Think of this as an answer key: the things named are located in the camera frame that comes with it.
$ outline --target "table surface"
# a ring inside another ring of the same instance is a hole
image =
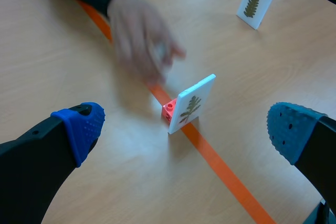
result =
[[[188,50],[171,97],[217,75],[196,123],[277,223],[302,223],[321,197],[274,149],[269,107],[288,101],[336,116],[336,6],[274,0],[258,30],[241,0],[150,0]],[[65,181],[44,223],[254,223],[161,105],[114,60],[74,0],[0,0],[0,140],[85,101],[106,112],[101,137]]]

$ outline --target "orange tape line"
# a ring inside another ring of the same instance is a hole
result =
[[[104,19],[96,12],[96,10],[83,2],[79,2],[79,4],[84,8],[86,13],[91,17],[93,22],[99,27],[102,33],[110,41],[112,41],[109,25],[106,24]],[[148,88],[161,105],[165,105],[172,100],[161,86]],[[275,224],[275,221],[271,218],[271,216],[265,211],[265,209],[249,192],[249,190],[244,186],[239,178],[233,173],[230,167],[228,167],[228,165],[215,152],[209,142],[204,137],[202,137],[193,124],[189,123],[185,125],[182,128],[182,132],[200,152],[212,170],[222,180],[222,182],[236,197],[239,203],[245,208],[245,210],[250,214],[256,223]]]

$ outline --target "person's hand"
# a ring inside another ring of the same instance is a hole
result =
[[[172,65],[174,56],[185,57],[185,50],[174,40],[160,14],[145,0],[112,0],[108,17],[115,54],[146,83],[164,81],[163,68]],[[163,45],[160,62],[152,58],[151,45]]]

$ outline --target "leaf print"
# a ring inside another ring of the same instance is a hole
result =
[[[253,16],[256,14],[258,5],[259,0],[248,0],[248,4],[244,11],[245,16],[253,18]]]
[[[200,103],[202,99],[199,97],[196,97],[195,95],[191,98],[191,100],[189,101],[189,105],[187,107],[187,111],[183,112],[180,117],[184,117],[180,123],[184,122],[187,123],[189,116],[194,113],[196,110],[198,110],[200,108],[201,105],[198,105]]]

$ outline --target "blue textured pad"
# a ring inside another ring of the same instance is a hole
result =
[[[268,111],[267,129],[275,149],[291,165],[299,159],[317,121],[325,114],[287,102],[279,102]]]
[[[94,102],[82,104],[92,106],[89,115],[81,115],[70,109],[63,109],[51,114],[64,122],[77,167],[87,158],[90,147],[100,136],[105,121],[104,109],[100,105]]]

